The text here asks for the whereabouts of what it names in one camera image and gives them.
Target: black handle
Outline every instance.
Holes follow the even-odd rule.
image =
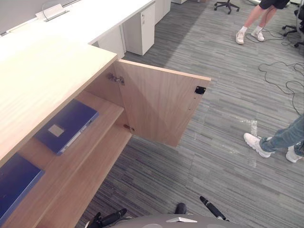
[[[215,217],[221,217],[225,221],[229,221],[226,219],[226,217],[212,204],[210,203],[206,198],[200,197],[200,201],[210,210],[210,212],[215,216]]]
[[[112,213],[111,215],[107,215],[106,217],[101,219],[102,227],[106,227],[117,220],[121,219],[121,217],[127,212],[127,209],[121,209],[118,210],[115,213]]]

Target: jeans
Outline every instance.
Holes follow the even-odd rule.
[[[266,152],[294,146],[295,154],[304,157],[304,114],[290,124],[288,128],[278,130],[270,140],[263,137],[260,146]]]

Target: cabinet hinge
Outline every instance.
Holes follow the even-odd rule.
[[[124,128],[129,129],[130,131],[135,131],[134,128],[130,127],[129,125],[124,125]]]
[[[206,88],[201,87],[201,86],[197,86],[194,92],[196,94],[201,94],[202,95],[202,94],[204,94],[205,91],[206,91]]]
[[[109,73],[107,75],[107,78],[110,79],[113,82],[118,82],[124,86],[124,78],[123,77],[116,77],[114,74]]]

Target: open cabinet door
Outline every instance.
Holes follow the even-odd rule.
[[[211,79],[122,59],[114,67],[133,133],[177,146],[202,98],[198,86]]]

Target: white sneaker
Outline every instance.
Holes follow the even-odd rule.
[[[245,33],[244,32],[237,32],[237,35],[236,35],[236,42],[238,44],[244,44],[244,35]]]
[[[261,139],[258,137],[255,137],[249,133],[244,134],[245,142],[254,149],[260,156],[263,158],[269,158],[271,155],[271,152],[263,151],[263,149],[260,146]]]
[[[253,31],[252,33],[251,33],[251,35],[253,36],[253,37],[255,37],[258,41],[260,41],[260,42],[264,42],[265,41],[265,38],[264,38],[264,36],[263,36],[263,34],[262,34],[262,31],[260,31],[259,33],[257,32],[257,31]]]
[[[288,151],[286,154],[286,159],[289,160],[292,163],[296,163],[297,160],[302,159],[303,157],[297,155],[295,153],[295,148],[294,146],[288,147]]]

